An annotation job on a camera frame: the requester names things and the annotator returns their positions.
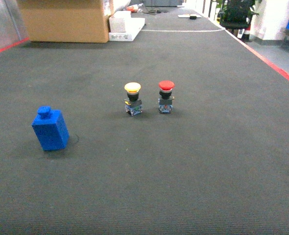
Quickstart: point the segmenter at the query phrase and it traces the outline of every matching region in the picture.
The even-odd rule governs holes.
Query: red push button
[[[165,81],[159,82],[159,87],[163,91],[170,91],[175,87],[175,84],[172,81],[165,80]]]

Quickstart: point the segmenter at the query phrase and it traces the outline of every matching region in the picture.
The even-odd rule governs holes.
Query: wall
[[[262,0],[252,18],[250,34],[262,40],[282,40],[289,21],[289,0]]]
[[[0,0],[0,49],[27,36],[16,1]]]
[[[129,6],[131,0],[113,0],[114,12],[122,11],[125,7]]]
[[[208,17],[210,10],[211,0],[195,0],[195,10],[199,14],[204,14],[205,17]]]

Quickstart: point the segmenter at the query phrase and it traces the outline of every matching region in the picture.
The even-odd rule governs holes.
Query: gray carpet
[[[144,29],[216,30],[170,9]],[[157,109],[158,83],[176,87]],[[127,82],[144,112],[124,110]],[[70,141],[44,152],[39,106]],[[289,234],[289,82],[225,31],[0,53],[0,234]]]

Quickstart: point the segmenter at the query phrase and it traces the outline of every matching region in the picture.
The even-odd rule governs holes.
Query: yellow push button
[[[127,83],[124,89],[129,93],[137,93],[140,90],[141,86],[137,82]]]

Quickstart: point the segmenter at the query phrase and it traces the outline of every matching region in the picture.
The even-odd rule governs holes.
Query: white wall
[[[259,15],[252,19],[250,34],[262,40],[282,40],[281,28],[289,21],[289,0],[262,0],[256,12]]]
[[[205,0],[205,7],[204,7],[204,15],[206,17],[209,16],[209,11],[210,11],[210,4],[211,4],[211,0]]]
[[[125,7],[129,6],[131,0],[113,0],[114,11],[122,11]]]
[[[196,10],[198,13],[200,13],[200,14],[202,14],[203,1],[204,1],[204,0],[196,0],[196,1],[195,1],[195,10]]]

